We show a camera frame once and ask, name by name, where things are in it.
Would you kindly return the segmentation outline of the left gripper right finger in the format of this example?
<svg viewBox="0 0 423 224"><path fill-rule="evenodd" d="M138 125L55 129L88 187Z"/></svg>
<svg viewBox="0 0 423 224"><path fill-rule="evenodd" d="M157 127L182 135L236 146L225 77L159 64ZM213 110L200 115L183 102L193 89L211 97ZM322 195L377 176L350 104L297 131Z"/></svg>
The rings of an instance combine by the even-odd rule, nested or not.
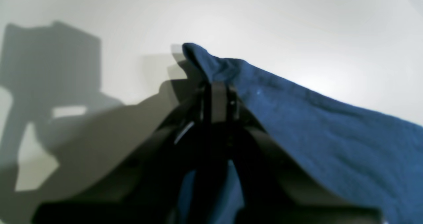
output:
<svg viewBox="0 0 423 224"><path fill-rule="evenodd" d="M223 82L211 85L211 155L219 163L234 162L245 207L237 224L381 224L374 208L305 205L288 193L293 172L308 177L263 129Z"/></svg>

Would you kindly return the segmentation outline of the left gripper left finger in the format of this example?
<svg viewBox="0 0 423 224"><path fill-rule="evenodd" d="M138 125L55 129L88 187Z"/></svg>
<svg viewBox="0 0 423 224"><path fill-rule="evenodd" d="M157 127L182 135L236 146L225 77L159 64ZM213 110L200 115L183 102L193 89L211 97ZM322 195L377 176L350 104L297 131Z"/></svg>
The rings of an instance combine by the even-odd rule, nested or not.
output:
<svg viewBox="0 0 423 224"><path fill-rule="evenodd" d="M209 86L202 85L106 177L63 201L41 204L34 224L177 224L186 174L204 156Z"/></svg>

